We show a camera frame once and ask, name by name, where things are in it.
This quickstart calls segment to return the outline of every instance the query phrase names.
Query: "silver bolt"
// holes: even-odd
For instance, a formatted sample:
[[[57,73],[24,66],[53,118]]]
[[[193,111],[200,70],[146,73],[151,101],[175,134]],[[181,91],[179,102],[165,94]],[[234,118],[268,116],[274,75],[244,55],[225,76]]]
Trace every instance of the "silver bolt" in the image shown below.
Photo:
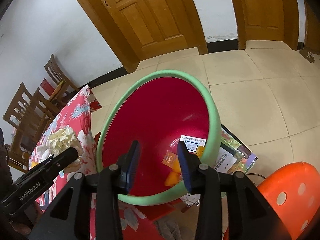
[[[235,176],[242,179],[244,177],[244,173],[242,171],[236,171]]]
[[[82,178],[82,173],[81,172],[77,172],[73,177],[75,178],[75,179],[81,179]]]
[[[199,164],[199,169],[201,169],[203,171],[207,170],[208,168],[209,168],[209,166],[205,163]]]
[[[111,170],[111,171],[116,171],[118,168],[119,168],[119,166],[117,164],[111,164],[109,166],[109,170]]]

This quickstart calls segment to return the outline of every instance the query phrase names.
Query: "orange plastic stool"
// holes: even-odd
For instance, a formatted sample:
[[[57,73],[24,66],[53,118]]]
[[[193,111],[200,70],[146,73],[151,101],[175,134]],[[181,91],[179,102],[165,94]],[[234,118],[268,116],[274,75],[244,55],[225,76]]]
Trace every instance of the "orange plastic stool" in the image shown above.
[[[296,240],[320,206],[320,174],[309,163],[290,163],[266,178],[258,190]],[[223,240],[228,240],[228,229]]]

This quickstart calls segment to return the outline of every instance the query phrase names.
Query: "tile floor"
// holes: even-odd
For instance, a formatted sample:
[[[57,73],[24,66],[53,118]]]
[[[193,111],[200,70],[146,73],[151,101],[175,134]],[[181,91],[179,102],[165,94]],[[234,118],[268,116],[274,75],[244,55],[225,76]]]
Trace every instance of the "tile floor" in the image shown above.
[[[185,71],[211,91],[221,122],[259,158],[252,172],[269,176],[305,161],[320,172],[320,57],[309,63],[281,41],[248,41],[248,49],[199,55],[197,48],[140,62],[136,72],[92,89],[103,108],[92,114],[92,134],[101,131],[115,103],[143,76],[162,69]],[[227,227],[226,201],[224,228]],[[192,239],[197,207],[172,216]]]

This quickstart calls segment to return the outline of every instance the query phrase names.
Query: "table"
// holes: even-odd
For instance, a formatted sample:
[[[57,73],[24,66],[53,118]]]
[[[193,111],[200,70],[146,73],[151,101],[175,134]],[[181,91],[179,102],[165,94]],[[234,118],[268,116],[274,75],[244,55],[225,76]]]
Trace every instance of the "table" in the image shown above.
[[[44,145],[47,142],[49,135],[61,128],[69,126],[76,133],[84,150],[81,167],[76,172],[82,172],[84,175],[96,173],[96,143],[91,134],[91,113],[100,108],[101,105],[96,100],[89,86],[82,88],[67,103],[44,132],[30,157],[29,167],[32,168],[44,161],[40,148],[41,145]],[[60,172],[59,176],[54,179],[53,186],[37,199],[42,210],[45,210],[48,207],[49,203],[52,202],[55,196],[76,172],[67,174],[64,174],[63,171]],[[95,204],[96,194],[94,193],[92,194],[90,211],[90,239],[92,240],[95,239]],[[124,239],[142,239],[146,235],[152,236],[153,240],[162,239],[152,222],[136,207],[119,202],[119,213]]]

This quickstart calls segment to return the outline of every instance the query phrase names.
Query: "wooden door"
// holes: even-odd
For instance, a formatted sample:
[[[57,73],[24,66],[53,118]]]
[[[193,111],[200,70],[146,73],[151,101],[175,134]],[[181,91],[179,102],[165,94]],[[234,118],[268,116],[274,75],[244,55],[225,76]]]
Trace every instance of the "wooden door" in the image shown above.
[[[101,0],[140,60],[196,47],[182,0]]]
[[[305,2],[306,35],[304,49],[320,55],[320,22],[311,7]]]
[[[246,40],[284,40],[282,0],[241,0]]]

